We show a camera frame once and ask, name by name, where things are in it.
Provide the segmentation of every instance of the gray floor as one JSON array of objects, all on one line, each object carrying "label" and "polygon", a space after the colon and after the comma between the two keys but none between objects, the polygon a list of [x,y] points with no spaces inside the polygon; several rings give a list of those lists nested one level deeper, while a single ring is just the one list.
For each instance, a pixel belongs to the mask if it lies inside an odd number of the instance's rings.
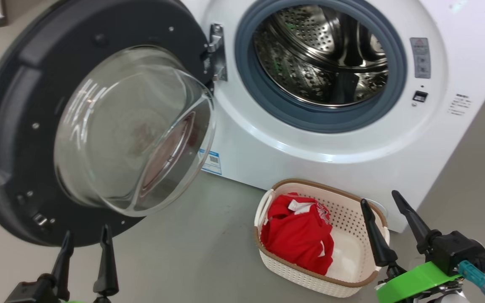
[{"label": "gray floor", "polygon": [[[11,25],[0,29],[0,55],[50,0],[8,1]],[[335,299],[279,278],[261,263],[252,220],[263,191],[206,173],[175,203],[114,240],[121,292],[114,303],[377,302],[371,287]],[[485,105],[420,209],[431,228],[460,230],[485,245]],[[409,230],[392,235],[400,263],[416,257]],[[0,227],[0,302],[16,282],[50,270],[57,250],[21,242]],[[92,301],[100,248],[72,258],[72,298]],[[472,302],[485,301],[466,288]]]}]

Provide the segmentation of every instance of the door hinge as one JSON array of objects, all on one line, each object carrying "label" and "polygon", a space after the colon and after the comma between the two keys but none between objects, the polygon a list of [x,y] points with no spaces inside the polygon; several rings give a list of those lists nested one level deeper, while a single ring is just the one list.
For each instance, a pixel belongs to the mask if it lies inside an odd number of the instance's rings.
[{"label": "door hinge", "polygon": [[213,66],[213,81],[227,81],[226,53],[224,48],[224,27],[213,23],[209,34],[207,52],[210,54],[210,62]]}]

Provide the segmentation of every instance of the blue connector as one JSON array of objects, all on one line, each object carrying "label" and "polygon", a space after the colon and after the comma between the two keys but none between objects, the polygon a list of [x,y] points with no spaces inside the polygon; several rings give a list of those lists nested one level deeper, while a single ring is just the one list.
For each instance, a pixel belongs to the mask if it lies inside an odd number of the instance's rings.
[{"label": "blue connector", "polygon": [[471,262],[464,260],[460,262],[458,267],[458,274],[462,275],[466,280],[471,281],[478,286],[485,295],[485,274],[477,269]]}]

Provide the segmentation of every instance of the warning label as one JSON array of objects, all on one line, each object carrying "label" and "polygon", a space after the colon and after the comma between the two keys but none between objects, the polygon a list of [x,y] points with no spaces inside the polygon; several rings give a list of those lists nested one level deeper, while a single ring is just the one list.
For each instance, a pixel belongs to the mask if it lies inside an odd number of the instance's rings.
[{"label": "warning label", "polygon": [[432,66],[428,38],[411,38],[410,42],[413,50],[414,76],[429,79],[432,76]]},{"label": "warning label", "polygon": [[466,111],[473,105],[473,102],[469,100],[469,96],[456,94],[452,99],[452,102],[448,106],[448,113],[455,116],[463,116]]}]

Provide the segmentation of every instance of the stainless steel drum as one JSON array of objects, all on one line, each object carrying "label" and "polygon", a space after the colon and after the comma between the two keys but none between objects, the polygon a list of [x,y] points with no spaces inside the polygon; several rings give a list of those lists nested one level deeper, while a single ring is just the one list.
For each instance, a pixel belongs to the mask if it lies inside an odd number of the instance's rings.
[{"label": "stainless steel drum", "polygon": [[387,61],[377,38],[331,8],[285,8],[258,27],[254,45],[269,77],[302,102],[354,105],[386,84]]}]

